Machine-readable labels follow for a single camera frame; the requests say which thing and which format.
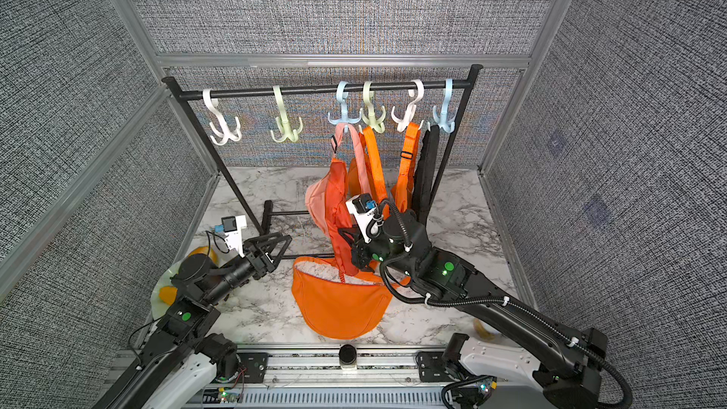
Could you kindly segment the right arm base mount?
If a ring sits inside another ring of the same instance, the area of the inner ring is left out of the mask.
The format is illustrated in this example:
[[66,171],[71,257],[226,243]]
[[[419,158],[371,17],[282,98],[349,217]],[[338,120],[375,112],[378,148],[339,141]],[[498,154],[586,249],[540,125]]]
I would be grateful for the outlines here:
[[420,380],[442,384],[439,396],[447,408],[481,408],[490,403],[544,402],[543,388],[533,373],[540,361],[512,343],[488,343],[456,333],[444,350],[415,355]]

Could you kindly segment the pink sling bag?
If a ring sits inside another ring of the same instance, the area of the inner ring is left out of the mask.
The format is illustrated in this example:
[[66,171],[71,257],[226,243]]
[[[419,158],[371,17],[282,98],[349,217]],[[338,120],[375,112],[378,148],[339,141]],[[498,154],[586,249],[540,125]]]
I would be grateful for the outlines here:
[[353,125],[339,123],[331,138],[332,157],[329,172],[321,180],[308,187],[305,195],[308,212],[327,237],[331,236],[328,217],[334,213],[335,208],[338,208],[341,202],[346,202],[348,198],[348,166],[345,161],[337,157],[338,150],[345,141],[346,133],[349,133],[353,144],[360,191],[372,194],[367,166],[365,166],[367,157],[360,135]]

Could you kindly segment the red-orange sling bag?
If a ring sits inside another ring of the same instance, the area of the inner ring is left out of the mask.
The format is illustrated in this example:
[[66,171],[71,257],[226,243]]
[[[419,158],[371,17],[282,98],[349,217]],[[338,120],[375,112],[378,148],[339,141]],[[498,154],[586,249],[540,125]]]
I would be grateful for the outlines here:
[[331,164],[329,165],[325,190],[327,235],[331,239],[331,246],[340,274],[340,280],[344,280],[344,276],[356,276],[359,273],[359,269],[352,263],[351,245],[339,233],[340,228],[352,228],[352,219],[346,208],[348,169],[346,168],[346,163],[337,158],[338,148],[343,142],[343,133],[337,134],[331,140],[333,156]]

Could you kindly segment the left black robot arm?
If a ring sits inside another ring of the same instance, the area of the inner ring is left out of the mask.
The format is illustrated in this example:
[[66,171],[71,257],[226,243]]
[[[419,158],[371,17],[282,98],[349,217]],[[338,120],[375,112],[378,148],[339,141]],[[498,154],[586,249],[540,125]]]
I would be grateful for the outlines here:
[[217,265],[205,254],[182,261],[177,295],[134,361],[96,408],[181,408],[215,380],[242,375],[238,346],[209,331],[217,305],[238,287],[276,271],[292,237],[280,232],[245,240],[242,251]]

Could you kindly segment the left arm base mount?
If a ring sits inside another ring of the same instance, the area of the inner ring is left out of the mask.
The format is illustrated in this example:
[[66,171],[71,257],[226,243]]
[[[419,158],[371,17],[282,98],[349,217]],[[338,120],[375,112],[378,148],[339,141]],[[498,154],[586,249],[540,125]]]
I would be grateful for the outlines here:
[[239,352],[223,341],[220,334],[204,340],[202,349],[183,359],[172,369],[170,377],[151,394],[142,408],[182,408],[210,384],[220,384],[223,392],[242,390],[245,384],[262,384],[269,354]]

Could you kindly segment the black sling bag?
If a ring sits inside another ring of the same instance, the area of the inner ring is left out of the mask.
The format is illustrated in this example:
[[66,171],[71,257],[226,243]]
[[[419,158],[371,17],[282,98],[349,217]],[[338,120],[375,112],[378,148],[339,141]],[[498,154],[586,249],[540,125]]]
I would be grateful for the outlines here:
[[422,225],[426,225],[431,210],[439,140],[440,129],[437,125],[425,132],[416,166],[411,208]]

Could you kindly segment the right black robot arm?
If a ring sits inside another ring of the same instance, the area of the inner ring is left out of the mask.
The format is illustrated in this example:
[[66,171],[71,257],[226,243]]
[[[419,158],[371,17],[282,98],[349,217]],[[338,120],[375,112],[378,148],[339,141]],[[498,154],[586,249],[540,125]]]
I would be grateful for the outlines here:
[[446,407],[477,408],[504,380],[541,390],[557,408],[605,408],[601,374],[623,381],[606,359],[603,333],[570,328],[524,304],[469,261],[434,246],[412,215],[384,219],[369,212],[353,227],[338,228],[336,235],[358,269],[368,271],[378,263],[384,287],[395,299],[456,309],[514,342],[509,350],[487,352],[471,335],[454,334],[441,356],[451,378],[441,390]]

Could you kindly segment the orange sling bag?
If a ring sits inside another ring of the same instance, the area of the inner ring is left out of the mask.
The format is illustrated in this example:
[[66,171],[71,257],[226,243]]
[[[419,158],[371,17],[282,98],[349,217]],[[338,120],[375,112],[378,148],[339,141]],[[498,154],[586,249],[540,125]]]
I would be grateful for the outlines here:
[[348,195],[364,193],[374,201],[382,202],[388,197],[384,170],[375,132],[368,127],[352,136],[354,157],[348,169]]
[[396,185],[392,189],[394,202],[400,212],[405,212],[412,202],[419,143],[420,125],[409,124],[405,131],[403,148],[399,155],[401,159],[399,160]]
[[348,276],[326,259],[302,257],[293,263],[293,298],[316,333],[337,340],[359,338],[375,329],[392,295],[373,274]]

